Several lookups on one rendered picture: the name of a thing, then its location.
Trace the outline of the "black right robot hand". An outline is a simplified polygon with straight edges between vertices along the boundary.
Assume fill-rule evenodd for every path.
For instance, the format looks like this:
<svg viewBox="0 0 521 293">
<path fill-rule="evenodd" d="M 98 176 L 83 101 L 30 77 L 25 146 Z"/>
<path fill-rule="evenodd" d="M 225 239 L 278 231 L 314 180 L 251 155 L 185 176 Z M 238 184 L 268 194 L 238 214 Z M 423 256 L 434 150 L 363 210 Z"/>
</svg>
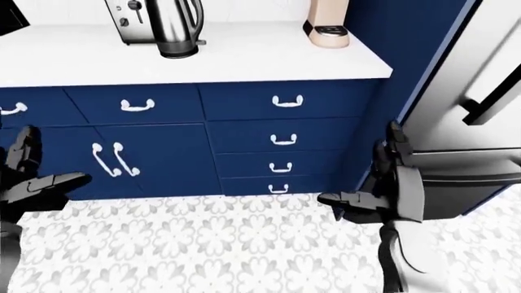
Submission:
<svg viewBox="0 0 521 293">
<path fill-rule="evenodd" d="M 386 139 L 376 141 L 372 150 L 371 175 L 375 179 L 371 192 L 353 191 L 322 193 L 321 204 L 343 211 L 375 211 L 383 223 L 424 219 L 425 194 L 421 174 L 412 163 L 413 148 L 397 121 L 386 127 Z"/>
</svg>

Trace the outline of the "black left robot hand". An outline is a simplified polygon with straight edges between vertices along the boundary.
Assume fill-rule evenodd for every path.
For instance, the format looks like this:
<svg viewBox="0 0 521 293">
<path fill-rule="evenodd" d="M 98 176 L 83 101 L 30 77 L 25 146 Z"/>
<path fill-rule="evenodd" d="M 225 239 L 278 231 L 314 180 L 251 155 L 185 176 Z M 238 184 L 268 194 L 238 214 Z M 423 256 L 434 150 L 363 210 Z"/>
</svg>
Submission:
<svg viewBox="0 0 521 293">
<path fill-rule="evenodd" d="M 0 147 L 0 226 L 15 225 L 26 212 L 62 210 L 68 194 L 91 182 L 86 173 L 38 175 L 42 163 L 42 135 L 24 126 L 8 150 Z"/>
</svg>

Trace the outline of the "stainless steel electric kettle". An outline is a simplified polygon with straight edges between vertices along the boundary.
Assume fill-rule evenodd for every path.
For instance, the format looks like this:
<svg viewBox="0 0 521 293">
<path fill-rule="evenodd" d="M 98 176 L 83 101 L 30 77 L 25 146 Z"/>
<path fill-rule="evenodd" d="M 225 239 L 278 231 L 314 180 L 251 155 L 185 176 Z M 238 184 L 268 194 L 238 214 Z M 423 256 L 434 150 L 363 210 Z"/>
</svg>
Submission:
<svg viewBox="0 0 521 293">
<path fill-rule="evenodd" d="M 146 0 L 146 8 L 155 43 L 164 58 L 187 58 L 206 45 L 199 38 L 204 26 L 201 0 Z"/>
</svg>

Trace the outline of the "stainless steel refrigerator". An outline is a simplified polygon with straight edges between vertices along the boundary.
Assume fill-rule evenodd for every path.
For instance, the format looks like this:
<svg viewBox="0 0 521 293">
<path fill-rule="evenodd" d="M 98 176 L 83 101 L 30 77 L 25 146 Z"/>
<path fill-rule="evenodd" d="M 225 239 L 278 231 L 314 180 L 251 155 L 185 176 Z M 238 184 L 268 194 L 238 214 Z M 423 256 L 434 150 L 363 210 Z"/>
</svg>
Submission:
<svg viewBox="0 0 521 293">
<path fill-rule="evenodd" d="M 467 125 L 521 64 L 521 0 L 477 0 L 403 120 L 425 186 L 426 219 L 471 212 L 521 183 L 521 94 L 484 125 Z"/>
</svg>

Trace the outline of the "blue kitchen cabinet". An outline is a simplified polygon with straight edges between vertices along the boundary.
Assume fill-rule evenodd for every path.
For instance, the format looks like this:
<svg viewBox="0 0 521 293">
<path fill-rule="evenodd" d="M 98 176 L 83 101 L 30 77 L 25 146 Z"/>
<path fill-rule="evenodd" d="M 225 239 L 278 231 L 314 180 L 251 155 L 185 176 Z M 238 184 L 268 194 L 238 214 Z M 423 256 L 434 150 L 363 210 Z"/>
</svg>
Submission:
<svg viewBox="0 0 521 293">
<path fill-rule="evenodd" d="M 0 142 L 38 126 L 42 174 L 92 177 L 73 200 L 354 187 L 471 2 L 349 0 L 349 46 L 326 49 L 302 29 L 309 0 L 204 0 L 206 45 L 184 59 L 127 46 L 111 19 L 33 24 L 0 37 L 0 107 L 28 107 Z"/>
</svg>

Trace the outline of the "black microwave corner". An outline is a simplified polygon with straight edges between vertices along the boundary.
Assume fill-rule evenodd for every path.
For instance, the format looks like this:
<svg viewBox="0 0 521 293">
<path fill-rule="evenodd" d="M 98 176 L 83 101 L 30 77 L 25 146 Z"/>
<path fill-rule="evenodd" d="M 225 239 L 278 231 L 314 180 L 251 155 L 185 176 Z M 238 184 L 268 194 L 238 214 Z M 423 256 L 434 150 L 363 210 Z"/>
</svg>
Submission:
<svg viewBox="0 0 521 293">
<path fill-rule="evenodd" d="M 30 26 L 14 0 L 0 0 L 0 36 Z"/>
</svg>

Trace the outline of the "beige coffee machine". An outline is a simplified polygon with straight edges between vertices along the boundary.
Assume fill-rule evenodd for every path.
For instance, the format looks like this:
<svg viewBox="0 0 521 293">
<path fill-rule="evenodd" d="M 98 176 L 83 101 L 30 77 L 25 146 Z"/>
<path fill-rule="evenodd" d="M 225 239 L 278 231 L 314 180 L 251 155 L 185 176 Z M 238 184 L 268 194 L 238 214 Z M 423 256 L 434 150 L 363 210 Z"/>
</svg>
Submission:
<svg viewBox="0 0 521 293">
<path fill-rule="evenodd" d="M 344 26 L 349 0 L 310 0 L 309 13 L 302 29 L 315 46 L 340 49 L 349 46 Z"/>
</svg>

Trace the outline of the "stainless steel toaster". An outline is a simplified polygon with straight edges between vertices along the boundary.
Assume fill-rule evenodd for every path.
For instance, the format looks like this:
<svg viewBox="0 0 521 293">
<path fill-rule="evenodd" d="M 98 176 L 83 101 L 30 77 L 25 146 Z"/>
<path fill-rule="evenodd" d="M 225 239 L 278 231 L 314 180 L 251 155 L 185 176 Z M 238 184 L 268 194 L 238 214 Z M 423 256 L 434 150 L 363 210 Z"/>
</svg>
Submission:
<svg viewBox="0 0 521 293">
<path fill-rule="evenodd" d="M 146 0 L 104 0 L 121 40 L 127 46 L 153 44 Z"/>
</svg>

